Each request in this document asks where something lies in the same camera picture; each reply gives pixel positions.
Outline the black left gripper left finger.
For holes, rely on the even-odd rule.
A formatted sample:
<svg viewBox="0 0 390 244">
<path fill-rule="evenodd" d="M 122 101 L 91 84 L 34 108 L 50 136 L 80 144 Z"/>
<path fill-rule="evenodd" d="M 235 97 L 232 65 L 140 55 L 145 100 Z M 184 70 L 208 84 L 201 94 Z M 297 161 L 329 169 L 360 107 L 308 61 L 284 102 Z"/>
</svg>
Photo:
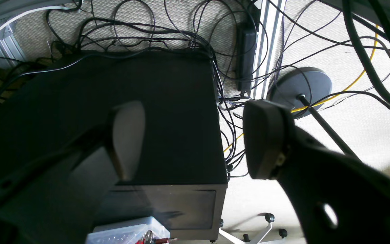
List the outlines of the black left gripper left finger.
<svg viewBox="0 0 390 244">
<path fill-rule="evenodd" d="M 83 244 L 104 196 L 136 174 L 145 110 L 131 101 L 111 110 L 64 148 L 0 179 L 0 244 Z"/>
</svg>

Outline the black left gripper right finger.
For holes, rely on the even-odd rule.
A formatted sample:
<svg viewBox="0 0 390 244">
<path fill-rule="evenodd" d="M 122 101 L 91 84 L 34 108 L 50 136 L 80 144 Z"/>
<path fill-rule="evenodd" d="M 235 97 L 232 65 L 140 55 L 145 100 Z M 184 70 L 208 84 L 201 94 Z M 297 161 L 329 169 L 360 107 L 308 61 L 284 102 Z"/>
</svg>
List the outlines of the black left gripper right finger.
<svg viewBox="0 0 390 244">
<path fill-rule="evenodd" d="M 327 149 L 266 100 L 243 109 L 248 171 L 277 180 L 308 244 L 390 244 L 390 178 Z"/>
</svg>

